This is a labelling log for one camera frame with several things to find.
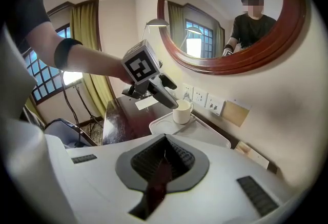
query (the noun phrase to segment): tray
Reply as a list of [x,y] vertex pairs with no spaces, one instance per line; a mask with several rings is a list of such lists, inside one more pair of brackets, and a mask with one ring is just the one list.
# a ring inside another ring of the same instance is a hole
[[180,125],[174,122],[172,113],[169,113],[155,121],[152,121],[149,124],[149,129],[152,134],[179,135],[212,145],[231,148],[231,143],[229,140],[193,114],[191,114],[191,118],[188,123]]

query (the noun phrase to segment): black armband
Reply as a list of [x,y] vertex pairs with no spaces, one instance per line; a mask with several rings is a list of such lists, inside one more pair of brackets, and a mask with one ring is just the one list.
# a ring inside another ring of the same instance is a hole
[[234,51],[234,48],[233,48],[231,45],[229,45],[229,44],[225,45],[224,49],[225,49],[225,48],[229,48],[229,49],[231,49],[232,51]]
[[56,47],[54,61],[58,69],[64,69],[67,66],[68,54],[75,45],[82,45],[81,42],[72,38],[65,38]]

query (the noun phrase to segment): wall socket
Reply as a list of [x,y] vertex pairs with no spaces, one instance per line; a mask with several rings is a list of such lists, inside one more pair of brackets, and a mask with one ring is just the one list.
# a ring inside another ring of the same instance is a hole
[[189,95],[190,100],[192,100],[193,96],[194,96],[194,87],[192,87],[188,84],[185,84],[185,83],[183,83],[182,85],[183,85],[183,92],[182,92],[183,93],[183,99],[185,97],[185,94],[187,93]]
[[221,115],[224,106],[224,99],[209,95],[206,101],[206,109],[217,115]]
[[201,107],[205,107],[208,93],[199,88],[194,88],[193,102],[199,104]]

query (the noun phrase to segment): chair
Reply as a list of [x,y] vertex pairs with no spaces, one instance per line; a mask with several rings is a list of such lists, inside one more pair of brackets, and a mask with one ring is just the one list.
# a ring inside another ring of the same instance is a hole
[[[78,127],[65,119],[58,118],[48,123],[45,127],[45,134],[57,136],[64,144],[65,148],[74,148],[78,141]],[[81,143],[84,147],[92,147],[97,144],[90,138],[90,136],[80,130]]]

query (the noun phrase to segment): dark tabletop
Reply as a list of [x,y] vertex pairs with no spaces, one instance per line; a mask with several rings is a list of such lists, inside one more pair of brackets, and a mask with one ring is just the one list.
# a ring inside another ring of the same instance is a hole
[[[139,99],[121,96],[108,102],[104,121],[104,131],[102,134],[103,145],[151,135],[149,124],[172,112],[172,109],[167,108],[161,103],[156,103],[139,110],[135,104],[137,101],[139,101]],[[233,135],[219,128],[195,110],[192,113],[229,140],[232,149],[237,146],[239,140]],[[270,162],[268,170],[276,173],[277,167]]]

